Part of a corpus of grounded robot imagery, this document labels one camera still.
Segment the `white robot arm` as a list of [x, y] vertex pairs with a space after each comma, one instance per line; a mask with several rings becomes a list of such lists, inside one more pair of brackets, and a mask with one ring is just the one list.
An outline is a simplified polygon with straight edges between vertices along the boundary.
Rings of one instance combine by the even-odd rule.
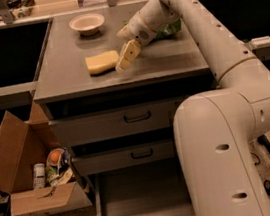
[[198, 0], [150, 0], [119, 31], [116, 63], [127, 69], [162, 26], [181, 19], [218, 89], [181, 103], [177, 155], [196, 216], [270, 216], [249, 142], [270, 130], [270, 72]]

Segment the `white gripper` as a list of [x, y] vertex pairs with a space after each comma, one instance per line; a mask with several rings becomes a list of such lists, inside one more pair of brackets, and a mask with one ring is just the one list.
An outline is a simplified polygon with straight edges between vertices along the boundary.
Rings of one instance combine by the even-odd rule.
[[118, 61], [116, 63], [116, 71], [121, 73], [132, 65], [141, 51], [141, 45], [147, 46], [156, 36], [154, 16], [152, 13], [144, 13], [138, 11], [127, 22], [125, 27], [117, 32], [117, 37], [127, 41], [124, 43]]

